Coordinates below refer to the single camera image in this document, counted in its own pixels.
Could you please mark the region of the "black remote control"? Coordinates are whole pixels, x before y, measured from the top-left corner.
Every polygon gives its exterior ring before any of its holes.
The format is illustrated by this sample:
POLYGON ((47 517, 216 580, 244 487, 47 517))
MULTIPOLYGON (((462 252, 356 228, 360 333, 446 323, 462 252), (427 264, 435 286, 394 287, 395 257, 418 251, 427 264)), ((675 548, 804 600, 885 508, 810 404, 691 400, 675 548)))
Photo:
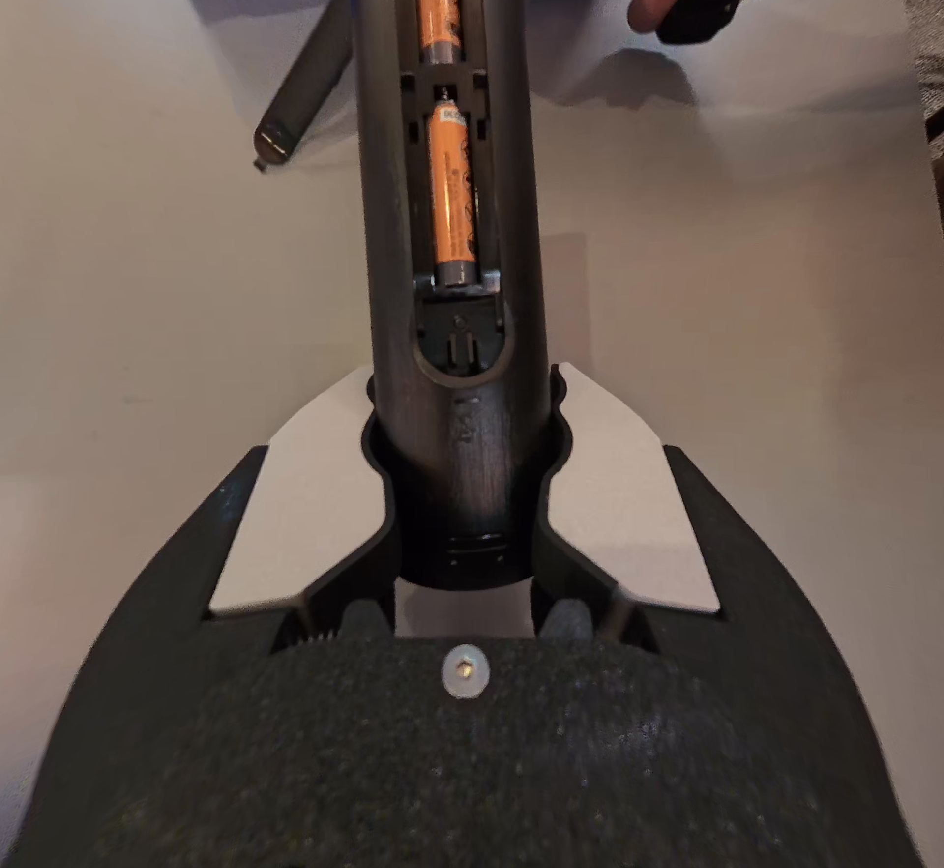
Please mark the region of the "black remote control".
POLYGON ((524 0, 459 0, 462 48, 422 53, 417 0, 351 0, 373 351, 374 445, 401 575, 442 590, 531 574, 549 465, 550 370, 524 0), (429 123, 447 89, 468 125, 470 286, 436 273, 429 123))

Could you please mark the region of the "black battery cover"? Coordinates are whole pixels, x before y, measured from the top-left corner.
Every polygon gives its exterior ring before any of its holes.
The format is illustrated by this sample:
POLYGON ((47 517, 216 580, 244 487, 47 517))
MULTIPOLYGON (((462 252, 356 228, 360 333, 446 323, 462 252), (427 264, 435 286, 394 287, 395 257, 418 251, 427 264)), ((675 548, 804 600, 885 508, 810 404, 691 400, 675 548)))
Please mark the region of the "black battery cover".
POLYGON ((257 170, 292 158, 352 55, 351 0, 330 0, 254 131, 257 170))

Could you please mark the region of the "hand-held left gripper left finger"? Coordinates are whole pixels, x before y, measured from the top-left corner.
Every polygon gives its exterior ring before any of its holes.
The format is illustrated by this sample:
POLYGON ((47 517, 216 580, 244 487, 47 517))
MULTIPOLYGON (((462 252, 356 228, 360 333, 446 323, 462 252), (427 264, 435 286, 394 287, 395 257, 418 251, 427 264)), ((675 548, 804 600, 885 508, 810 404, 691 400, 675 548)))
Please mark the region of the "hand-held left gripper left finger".
POLYGON ((399 531, 389 477, 371 454, 372 371, 341 378, 267 443, 208 603, 214 619, 298 608, 319 633, 357 600, 392 610, 399 531))

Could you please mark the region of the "grey desk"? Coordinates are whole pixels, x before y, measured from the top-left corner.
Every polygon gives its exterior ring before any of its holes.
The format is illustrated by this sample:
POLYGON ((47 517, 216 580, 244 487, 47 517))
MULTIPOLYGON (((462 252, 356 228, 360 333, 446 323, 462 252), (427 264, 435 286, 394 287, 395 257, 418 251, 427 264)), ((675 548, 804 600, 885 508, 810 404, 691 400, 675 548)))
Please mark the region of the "grey desk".
MULTIPOLYGON (((351 74, 252 132, 325 0, 2 0, 2 849, 92 641, 252 445, 369 358, 351 74)), ((942 866, 942 237, 903 0, 709 45, 530 0, 549 349, 829 627, 942 866)))

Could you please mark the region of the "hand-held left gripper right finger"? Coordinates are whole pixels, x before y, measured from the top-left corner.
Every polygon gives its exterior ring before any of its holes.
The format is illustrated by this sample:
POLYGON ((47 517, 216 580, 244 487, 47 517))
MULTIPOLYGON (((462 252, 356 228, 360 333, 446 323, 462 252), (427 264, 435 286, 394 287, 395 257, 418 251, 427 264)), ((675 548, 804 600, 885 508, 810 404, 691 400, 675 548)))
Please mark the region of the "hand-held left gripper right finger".
POLYGON ((558 446, 535 514, 537 588, 552 602, 583 602, 596 627, 637 607, 719 618, 719 596, 655 431, 572 363, 556 365, 551 384, 558 446))

